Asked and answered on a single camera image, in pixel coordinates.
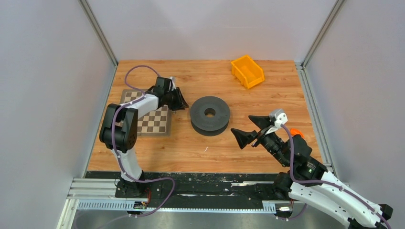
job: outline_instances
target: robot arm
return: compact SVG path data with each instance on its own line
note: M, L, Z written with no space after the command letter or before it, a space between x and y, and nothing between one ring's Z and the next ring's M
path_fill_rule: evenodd
M100 141L106 144L106 147L113 152L111 140L111 127L123 121L122 127L115 126L115 142L118 155L114 154L117 161L121 162L124 171L121 171L121 177L127 182L133 182L129 177L142 179L142 169L138 164L135 154L135 142L137 139L138 119L164 105L170 110L177 111L185 109L188 106L184 100L180 88L174 84L174 78L157 77L154 86L145 92L145 97L123 108L113 124L113 116L116 110L123 104L109 104L104 116L103 124L100 130Z
M290 142L289 140L283 142L275 133L287 122L284 111L277 109L269 116L250 115L249 119L261 130L259 132L245 132L232 128L231 131L240 148L243 149L256 140L252 144L253 147L262 145L283 167L290 166ZM280 198L290 197L307 203L334 217L349 228L385 228L377 213L388 220L393 211L391 207L372 203L358 195L339 181L322 163L310 156L312 149L300 135L295 135L292 139L296 150L294 151L293 167L289 173L293 173L296 182L291 179L289 173L279 173L273 184L277 196ZM369 204L375 209L375 212L371 212L361 201L348 192Z

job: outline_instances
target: orange plastic container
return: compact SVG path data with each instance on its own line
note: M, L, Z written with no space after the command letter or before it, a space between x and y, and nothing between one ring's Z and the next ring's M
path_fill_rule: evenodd
M232 75L236 76L247 89L265 80L263 69L248 55L231 61L231 64Z

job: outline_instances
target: chessboard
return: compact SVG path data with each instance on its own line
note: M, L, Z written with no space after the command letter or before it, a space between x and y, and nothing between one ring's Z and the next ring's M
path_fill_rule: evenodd
M141 95L141 92L133 89L123 90L120 104L137 99ZM138 136L170 136L170 127L171 111L165 105L138 119Z

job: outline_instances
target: wooden tabletop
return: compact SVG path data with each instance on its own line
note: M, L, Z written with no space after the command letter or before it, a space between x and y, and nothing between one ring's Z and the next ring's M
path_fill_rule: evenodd
M230 128L257 130L248 115L268 115L283 108L289 128L299 129L312 147L312 156L321 161L320 152L308 114L307 105L293 61L257 61L266 80L244 88L231 75L230 61L120 61L107 104L120 102L127 71L139 64L156 69L161 76L174 76L187 103L204 96L217 96L231 109L228 128L217 136L202 136L190 123L189 110L172 115L171 135L137 138L135 144L139 165L144 171L221 172L221 173L278 173L287 171L263 147L247 146L241 150ZM155 84L156 75L147 68L131 72L128 82L138 88ZM283 130L277 131L285 141ZM97 137L88 170L119 170L113 154Z

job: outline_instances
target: cylindrical object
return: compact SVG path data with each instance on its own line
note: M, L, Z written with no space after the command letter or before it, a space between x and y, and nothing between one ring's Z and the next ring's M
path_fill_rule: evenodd
M198 99L190 108L191 125L204 136L222 133L229 124L231 110L224 100L206 96Z

